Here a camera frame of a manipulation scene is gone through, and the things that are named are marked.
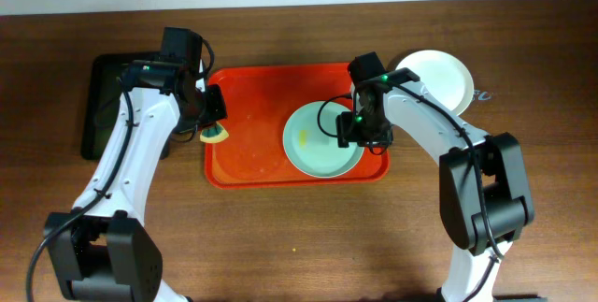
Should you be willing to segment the yellow green sponge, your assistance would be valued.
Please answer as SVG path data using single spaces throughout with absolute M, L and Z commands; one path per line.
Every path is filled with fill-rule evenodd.
M 203 128 L 200 133 L 200 140 L 206 144 L 217 144 L 228 137 L 228 132 L 219 122 L 216 122 L 209 127 Z

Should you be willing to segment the light green plate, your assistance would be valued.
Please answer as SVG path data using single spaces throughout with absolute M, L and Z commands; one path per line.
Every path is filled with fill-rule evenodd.
M 336 137 L 326 136 L 318 126 L 336 135 L 335 120 L 349 109 L 336 102 L 323 101 L 298 108 L 287 120 L 282 136 L 283 149 L 290 162 L 308 176 L 329 179 L 348 173 L 362 159 L 364 148 L 350 143 L 339 148 Z

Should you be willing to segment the white plate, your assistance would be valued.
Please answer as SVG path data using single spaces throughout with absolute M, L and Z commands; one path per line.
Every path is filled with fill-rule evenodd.
M 432 96 L 456 115 L 463 114 L 474 96 L 473 77 L 453 55 L 441 50 L 408 54 L 395 67 L 408 68 L 420 77 Z

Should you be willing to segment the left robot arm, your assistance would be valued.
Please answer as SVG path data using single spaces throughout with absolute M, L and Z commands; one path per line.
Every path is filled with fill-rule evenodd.
M 117 82 L 115 125 L 99 165 L 67 213 L 52 212 L 26 274 L 26 297 L 47 252 L 63 297 L 71 301 L 183 301 L 163 278 L 163 257 L 144 227 L 150 185 L 174 134 L 195 136 L 227 116 L 217 85 L 198 88 L 210 68 L 209 43 L 194 31 L 164 29 L 161 49 L 134 60 Z

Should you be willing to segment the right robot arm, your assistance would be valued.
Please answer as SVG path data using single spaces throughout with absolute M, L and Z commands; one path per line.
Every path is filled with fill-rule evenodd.
M 519 142 L 492 136 L 435 99 L 413 71 L 388 71 L 374 52 L 348 65 L 352 109 L 336 118 L 339 147 L 385 151 L 392 128 L 409 134 L 439 167 L 439 209 L 453 243 L 438 301 L 492 301 L 505 253 L 535 216 Z

